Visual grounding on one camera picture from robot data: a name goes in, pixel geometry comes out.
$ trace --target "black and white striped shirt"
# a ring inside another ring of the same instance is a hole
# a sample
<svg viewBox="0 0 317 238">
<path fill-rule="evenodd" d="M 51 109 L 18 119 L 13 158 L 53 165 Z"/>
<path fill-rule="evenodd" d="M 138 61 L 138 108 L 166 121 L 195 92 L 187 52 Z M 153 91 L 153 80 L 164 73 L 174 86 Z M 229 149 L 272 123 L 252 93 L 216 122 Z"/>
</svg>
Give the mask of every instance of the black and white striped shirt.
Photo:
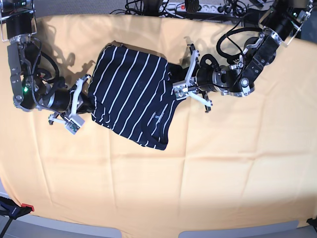
<svg viewBox="0 0 317 238">
<path fill-rule="evenodd" d="M 142 146 L 164 150 L 176 100 L 168 62 L 126 47 L 108 46 L 99 55 L 88 96 L 93 121 Z"/>
</svg>

